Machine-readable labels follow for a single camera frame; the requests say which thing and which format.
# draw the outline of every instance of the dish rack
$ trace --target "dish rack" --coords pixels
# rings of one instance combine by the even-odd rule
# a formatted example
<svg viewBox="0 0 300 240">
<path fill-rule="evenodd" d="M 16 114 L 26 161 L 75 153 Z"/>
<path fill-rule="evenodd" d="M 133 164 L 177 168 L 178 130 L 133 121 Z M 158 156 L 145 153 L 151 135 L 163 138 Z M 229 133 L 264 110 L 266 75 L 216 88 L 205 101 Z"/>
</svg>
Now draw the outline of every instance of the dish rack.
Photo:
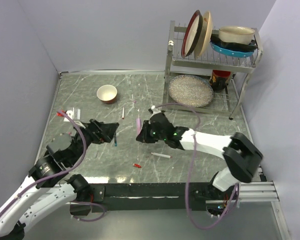
<svg viewBox="0 0 300 240">
<path fill-rule="evenodd" d="M 178 72 L 172 72 L 171 66 L 193 68 L 193 69 L 209 69 L 209 70 L 221 70 L 235 73 L 245 73 L 246 76 L 242 83 L 241 92 L 239 98 L 236 101 L 236 105 L 232 107 L 231 99 L 229 96 L 228 88 L 226 87 L 221 92 L 214 93 L 214 99 L 211 104 L 205 107 L 196 107 L 195 110 L 199 113 L 207 114 L 219 114 L 229 116 L 232 120 L 236 112 L 242 105 L 245 97 L 246 89 L 249 80 L 251 79 L 252 73 L 258 66 L 261 57 L 263 55 L 263 47 L 261 39 L 256 28 L 254 33 L 255 44 L 257 49 L 250 57 L 232 57 L 220 54 L 208 46 L 207 50 L 201 55 L 199 59 L 194 58 L 194 54 L 187 56 L 186 58 L 181 57 L 181 48 L 184 39 L 187 26 L 175 26 L 175 21 L 170 22 L 169 40 L 167 47 L 167 55 L 164 69 L 164 90 L 162 103 L 174 103 L 175 101 L 169 96 L 168 87 L 170 79 L 175 77 Z M 219 34 L 218 30 L 213 30 L 213 34 Z M 187 111 L 188 109 L 179 105 L 169 105 L 166 109 L 177 109 Z"/>
</svg>

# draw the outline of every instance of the white marker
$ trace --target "white marker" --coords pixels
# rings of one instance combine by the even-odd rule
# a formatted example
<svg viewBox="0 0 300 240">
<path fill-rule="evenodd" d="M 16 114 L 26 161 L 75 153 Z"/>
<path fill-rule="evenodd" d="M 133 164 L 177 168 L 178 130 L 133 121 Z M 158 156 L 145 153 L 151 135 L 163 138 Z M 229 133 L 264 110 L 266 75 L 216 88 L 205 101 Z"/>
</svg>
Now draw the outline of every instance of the white marker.
<svg viewBox="0 0 300 240">
<path fill-rule="evenodd" d="M 172 156 L 170 156 L 170 155 L 164 155 L 164 154 L 156 153 L 156 152 L 151 152 L 151 154 L 154 156 L 163 157 L 163 158 L 167 158 L 167 159 L 172 158 Z"/>
</svg>

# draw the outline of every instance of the metal shelf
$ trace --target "metal shelf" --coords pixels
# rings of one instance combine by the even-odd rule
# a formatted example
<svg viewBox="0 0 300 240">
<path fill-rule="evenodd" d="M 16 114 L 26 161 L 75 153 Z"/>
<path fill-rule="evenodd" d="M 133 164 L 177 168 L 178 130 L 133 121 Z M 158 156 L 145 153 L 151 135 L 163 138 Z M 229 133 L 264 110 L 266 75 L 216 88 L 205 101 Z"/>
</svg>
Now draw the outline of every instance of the metal shelf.
<svg viewBox="0 0 300 240">
<path fill-rule="evenodd" d="M 239 110 L 241 104 L 243 102 L 243 98 L 245 96 L 247 84 L 251 79 L 251 75 L 258 66 L 261 57 L 263 55 L 263 47 L 261 43 L 261 39 L 259 36 L 259 32 L 256 28 L 254 28 L 254 40 L 257 45 L 257 49 L 254 51 L 253 55 L 250 57 L 231 57 L 220 54 L 212 49 L 212 47 L 208 46 L 207 50 L 202 54 L 199 59 L 195 59 L 194 54 L 186 58 L 181 57 L 181 48 L 183 44 L 183 39 L 185 32 L 187 30 L 186 26 L 175 26 L 175 21 L 170 22 L 170 30 L 169 30 L 169 41 L 165 62 L 165 86 L 163 92 L 163 103 L 171 103 L 173 100 L 168 95 L 168 85 L 170 83 L 171 78 L 171 65 L 177 67 L 185 67 L 185 68 L 196 68 L 196 69 L 211 69 L 211 70 L 221 70 L 221 71 L 229 71 L 233 73 L 246 73 L 245 79 L 242 83 L 242 88 L 240 92 L 239 99 L 237 101 L 236 106 L 231 110 L 229 104 L 229 95 L 228 90 L 225 89 L 221 96 L 217 93 L 215 94 L 214 99 L 219 100 L 219 98 L 223 101 L 227 102 L 226 109 L 222 108 L 222 110 L 218 108 L 214 108 L 214 105 L 209 107 L 197 108 L 196 110 L 201 113 L 209 113 L 209 114 L 229 114 L 229 119 L 233 119 L 233 115 Z M 219 34 L 218 30 L 213 30 L 213 34 Z M 168 108 L 180 109 L 186 111 L 187 109 L 182 106 L 169 106 Z"/>
</svg>

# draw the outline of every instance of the marble countertop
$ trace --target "marble countertop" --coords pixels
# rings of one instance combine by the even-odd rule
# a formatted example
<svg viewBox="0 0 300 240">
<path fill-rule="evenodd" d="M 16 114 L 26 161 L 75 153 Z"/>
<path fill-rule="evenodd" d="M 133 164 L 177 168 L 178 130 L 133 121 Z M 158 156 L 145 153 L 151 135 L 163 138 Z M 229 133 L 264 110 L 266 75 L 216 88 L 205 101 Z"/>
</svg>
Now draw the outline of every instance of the marble countertop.
<svg viewBox="0 0 300 240">
<path fill-rule="evenodd" d="M 114 85 L 118 91 L 117 102 L 111 105 L 102 103 L 96 96 L 102 85 Z M 228 86 L 231 104 L 235 104 L 234 86 Z M 87 150 L 85 160 L 73 174 L 82 174 L 89 183 L 173 183 L 185 182 L 188 174 L 192 151 L 172 149 L 164 142 L 145 144 L 136 141 L 136 118 L 138 109 L 140 118 L 148 120 L 152 105 L 163 102 L 164 74 L 66 74 L 61 76 L 52 114 L 45 131 L 39 156 L 46 151 L 46 145 L 60 133 L 74 133 L 69 122 L 56 115 L 57 110 L 79 108 L 80 120 L 88 122 L 118 122 L 117 146 L 114 143 L 92 144 Z M 180 110 L 167 110 L 167 118 L 175 126 L 193 128 L 196 116 Z M 234 120 L 222 115 L 201 115 L 198 131 L 215 135 L 233 135 L 241 132 L 248 135 L 242 114 L 239 112 Z M 151 152 L 171 155 L 172 158 L 153 156 Z M 133 167 L 139 164 L 142 168 Z M 209 182 L 217 171 L 226 167 L 224 160 L 198 152 L 192 182 Z"/>
</svg>

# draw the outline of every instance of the blue pen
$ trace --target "blue pen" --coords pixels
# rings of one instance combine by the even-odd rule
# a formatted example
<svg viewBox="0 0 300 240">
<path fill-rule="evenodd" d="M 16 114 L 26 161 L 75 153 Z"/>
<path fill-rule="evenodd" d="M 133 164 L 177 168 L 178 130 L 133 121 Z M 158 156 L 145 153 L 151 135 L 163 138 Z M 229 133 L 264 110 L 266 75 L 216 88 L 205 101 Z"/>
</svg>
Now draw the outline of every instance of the blue pen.
<svg viewBox="0 0 300 240">
<path fill-rule="evenodd" d="M 117 146 L 117 132 L 114 133 L 114 146 Z"/>
</svg>

